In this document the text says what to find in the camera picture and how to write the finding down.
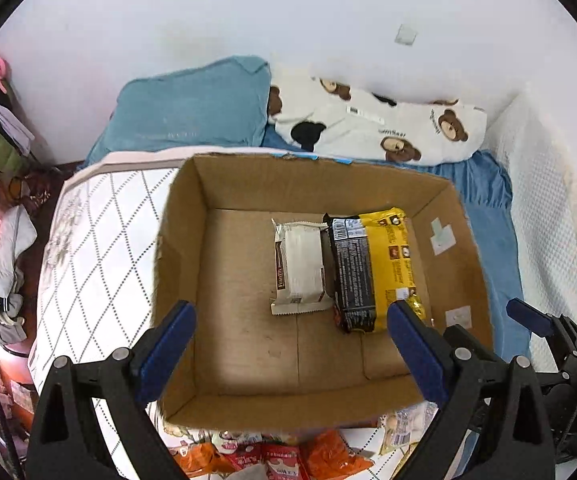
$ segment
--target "blue gripper pad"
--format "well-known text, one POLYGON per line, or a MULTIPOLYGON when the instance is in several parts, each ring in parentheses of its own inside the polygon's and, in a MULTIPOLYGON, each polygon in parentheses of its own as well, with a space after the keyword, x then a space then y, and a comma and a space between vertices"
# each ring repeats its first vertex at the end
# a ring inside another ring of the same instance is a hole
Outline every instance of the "blue gripper pad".
POLYGON ((518 298, 510 300, 506 304, 506 313, 511 319, 528 328, 535 335, 548 337, 554 334, 551 319, 518 298))
POLYGON ((453 368, 448 343, 434 329, 427 328, 406 301, 391 304, 387 313, 387 327, 424 399, 442 407, 449 400, 447 375, 453 368), (446 352, 445 356, 437 355, 436 350, 442 354, 446 352))
POLYGON ((137 342, 136 350, 142 340, 151 346, 148 354, 140 359, 140 367, 134 370, 138 378, 135 400, 139 405, 145 406, 162 395, 195 327, 196 314, 192 304, 179 301, 158 327, 144 333, 137 342))

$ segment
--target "screw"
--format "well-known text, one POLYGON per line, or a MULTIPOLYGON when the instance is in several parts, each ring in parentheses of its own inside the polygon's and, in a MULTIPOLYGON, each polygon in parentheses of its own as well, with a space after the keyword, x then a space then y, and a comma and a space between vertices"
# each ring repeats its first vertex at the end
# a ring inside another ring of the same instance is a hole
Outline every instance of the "screw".
POLYGON ((455 349, 455 357, 460 361, 468 361, 471 358, 471 351, 468 348, 460 346, 460 348, 455 349))
POLYGON ((523 355, 518 355, 517 358, 515 359, 515 362, 518 364, 518 366, 521 366, 522 368, 528 368, 529 366, 531 366, 531 361, 529 361, 523 355))
POLYGON ((115 359, 115 361, 123 361, 128 357, 128 354, 130 354, 128 348, 122 347, 122 348, 116 348, 113 351, 113 354, 111 355, 113 356, 113 359, 115 359))
POLYGON ((60 357, 56 357, 53 361, 53 366, 55 368, 64 368, 68 364, 68 357, 65 355, 60 355, 60 357))

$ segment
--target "black cable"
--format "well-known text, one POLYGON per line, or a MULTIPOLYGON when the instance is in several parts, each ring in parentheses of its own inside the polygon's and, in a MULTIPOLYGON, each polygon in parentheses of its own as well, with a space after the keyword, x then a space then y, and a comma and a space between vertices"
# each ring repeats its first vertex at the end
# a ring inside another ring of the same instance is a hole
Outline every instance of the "black cable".
POLYGON ((9 354, 14 355, 15 357, 24 357, 27 358, 28 354, 25 354, 24 352, 17 352, 15 350, 11 350, 10 348, 6 348, 6 346, 4 346, 2 343, 0 343, 0 346, 6 350, 9 354))
POLYGON ((2 430, 2 437, 4 438, 4 443, 6 444, 6 450, 8 451, 9 459, 11 461, 13 476, 15 480, 24 480, 24 470, 22 470, 22 464, 20 463, 20 457, 15 449, 15 443, 12 439, 11 429, 6 422, 6 416, 4 415, 4 409, 2 403, 0 402, 0 429, 2 430))

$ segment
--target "red snack bag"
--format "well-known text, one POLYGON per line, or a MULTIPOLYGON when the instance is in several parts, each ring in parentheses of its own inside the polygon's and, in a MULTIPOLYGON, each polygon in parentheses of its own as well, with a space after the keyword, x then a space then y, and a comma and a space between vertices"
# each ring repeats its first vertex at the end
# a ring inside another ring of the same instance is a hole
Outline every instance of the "red snack bag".
POLYGON ((210 442, 181 449, 173 458, 189 478, 207 473, 229 474, 235 472, 232 463, 220 455, 216 447, 210 442))
POLYGON ((297 447, 262 444, 262 458, 268 480, 310 480, 297 447))
POLYGON ((236 471, 241 471, 262 461, 262 444, 240 446, 234 453, 225 455, 225 458, 233 464, 236 471))
POLYGON ((300 446, 307 472, 315 480, 342 480, 373 465, 353 453, 337 430, 329 430, 300 446))

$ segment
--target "diamond pattern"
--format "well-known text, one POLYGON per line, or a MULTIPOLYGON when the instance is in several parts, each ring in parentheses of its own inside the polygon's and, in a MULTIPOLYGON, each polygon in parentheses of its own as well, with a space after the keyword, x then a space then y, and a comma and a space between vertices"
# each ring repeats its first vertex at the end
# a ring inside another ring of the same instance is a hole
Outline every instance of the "diamond pattern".
MULTIPOLYGON (((149 328, 156 234, 177 171, 106 173, 62 197, 38 294, 38 391, 55 357, 102 360, 149 328)), ((95 412, 118 472, 137 478, 104 400, 95 412)))

